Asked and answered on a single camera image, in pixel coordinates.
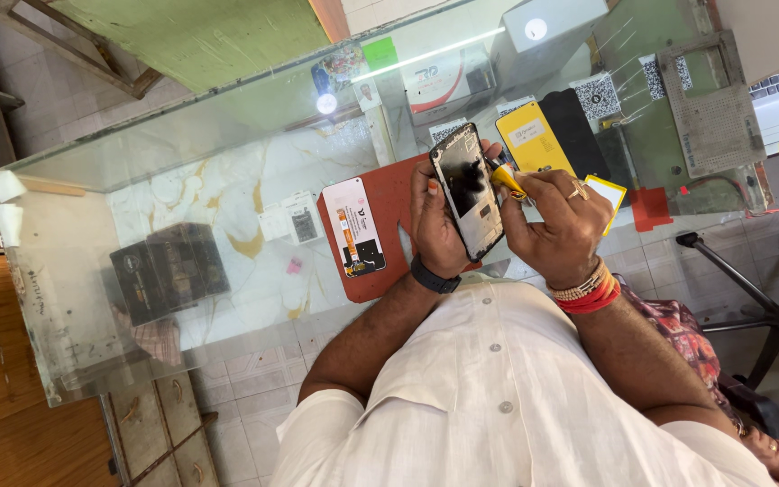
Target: phone frame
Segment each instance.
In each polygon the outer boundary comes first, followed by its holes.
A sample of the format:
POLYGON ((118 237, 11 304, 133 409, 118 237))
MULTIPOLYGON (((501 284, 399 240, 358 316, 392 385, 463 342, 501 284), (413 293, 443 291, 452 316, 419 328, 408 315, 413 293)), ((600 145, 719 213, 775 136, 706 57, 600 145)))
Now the phone frame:
MULTIPOLYGON (((443 188, 445 201, 449 205, 450 213, 452 213, 453 215, 453 225, 455 226, 456 232, 459 234, 459 238, 461 238, 462 244, 465 246, 465 253, 467 254, 467 260, 473 263, 479 262, 487 253, 489 253, 489 251, 495 246, 495 244, 500 242, 500 239, 504 237, 504 225, 500 219, 500 213, 499 211, 497 211, 500 209, 500 203, 498 201, 498 195, 494 191, 494 186, 492 186, 492 182, 490 181, 488 165, 486 164, 486 155, 483 152, 483 147, 482 144, 480 143, 480 135, 477 133, 477 127, 473 123, 468 122, 462 125, 461 127, 455 129, 446 138, 441 140, 441 142, 439 142, 437 145, 432 147, 431 150, 428 151, 428 160, 429 162, 432 163, 432 167, 435 169, 435 175, 437 176, 437 179, 440 182, 440 186, 443 188), (472 248, 468 243, 468 239, 465 238, 465 235, 461 231, 461 228, 459 226, 459 219, 463 216, 459 216, 459 212, 455 208, 455 202, 453 201, 453 197, 450 194, 450 190, 447 186, 447 181, 444 179, 443 171, 440 169, 440 162, 435 161, 435 159, 440 158, 440 153, 446 150, 451 142, 454 142, 458 138, 464 137, 465 135, 471 133, 473 134, 473 137, 476 138, 477 152, 480 155, 481 164, 484 170, 484 176, 486 178, 486 187, 488 188, 488 192, 489 192, 489 194, 486 195, 486 198, 491 197, 491 200, 494 203, 495 210, 496 210, 494 213, 495 216, 498 218, 494 228, 500 227, 500 233, 495 234, 494 238, 492 238, 492 241, 488 243, 485 249, 482 249, 476 253, 472 253, 472 248)), ((478 200, 477 205, 479 205, 480 202, 483 201, 483 199, 484 198, 478 200)), ((471 208, 471 210, 468 211, 468 214, 470 214, 472 211, 474 211, 474 208, 471 208)))

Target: photo of man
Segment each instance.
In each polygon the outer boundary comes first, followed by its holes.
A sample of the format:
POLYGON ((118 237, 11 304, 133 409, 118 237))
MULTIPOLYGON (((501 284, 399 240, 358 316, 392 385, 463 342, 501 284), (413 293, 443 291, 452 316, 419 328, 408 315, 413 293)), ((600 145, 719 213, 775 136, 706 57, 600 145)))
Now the photo of man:
POLYGON ((381 104, 381 96, 377 93, 377 86, 375 86, 375 80, 372 78, 363 80, 357 83, 353 87, 357 94, 357 100, 359 101, 359 107, 364 112, 371 110, 375 106, 381 104))

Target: gold ring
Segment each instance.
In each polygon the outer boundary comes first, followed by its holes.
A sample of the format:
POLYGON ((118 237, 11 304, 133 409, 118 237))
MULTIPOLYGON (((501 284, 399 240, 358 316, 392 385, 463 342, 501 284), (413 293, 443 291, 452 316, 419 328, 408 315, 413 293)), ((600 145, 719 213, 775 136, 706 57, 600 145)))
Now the gold ring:
POLYGON ((580 182, 578 179, 573 179, 571 182, 573 183, 574 186, 576 186, 576 191, 574 191, 573 193, 569 194, 569 196, 567 197, 568 201, 569 201, 570 198, 572 198, 572 197, 574 197, 576 195, 581 196, 582 199, 585 200, 585 201, 588 201, 591 198, 588 195, 588 192, 585 191, 585 188, 583 188, 583 186, 587 186, 588 183, 586 183, 584 181, 580 182))

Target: metal stencil plate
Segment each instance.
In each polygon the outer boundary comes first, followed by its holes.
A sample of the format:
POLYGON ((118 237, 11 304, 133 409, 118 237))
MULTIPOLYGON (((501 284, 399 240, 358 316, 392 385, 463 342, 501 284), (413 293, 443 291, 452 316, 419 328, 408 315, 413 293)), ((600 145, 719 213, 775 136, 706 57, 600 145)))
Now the metal stencil plate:
POLYGON ((661 50, 657 62, 691 178, 765 159, 762 134, 731 30, 661 50), (688 98, 675 59, 708 48, 719 50, 722 67, 714 67, 712 72, 725 72, 728 86, 688 98))

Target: wristwatch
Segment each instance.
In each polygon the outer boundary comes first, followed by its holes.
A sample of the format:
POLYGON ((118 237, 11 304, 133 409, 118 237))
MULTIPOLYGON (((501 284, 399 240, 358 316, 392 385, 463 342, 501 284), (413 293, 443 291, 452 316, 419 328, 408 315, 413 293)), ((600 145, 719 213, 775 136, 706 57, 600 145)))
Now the wristwatch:
POLYGON ((452 279, 444 279, 443 277, 436 276, 435 273, 429 271, 426 269, 426 266, 422 265, 420 254, 416 254, 414 260, 410 263, 410 274, 426 289, 430 289, 440 294, 449 294, 455 291, 461 282, 461 277, 459 276, 453 277, 452 279))

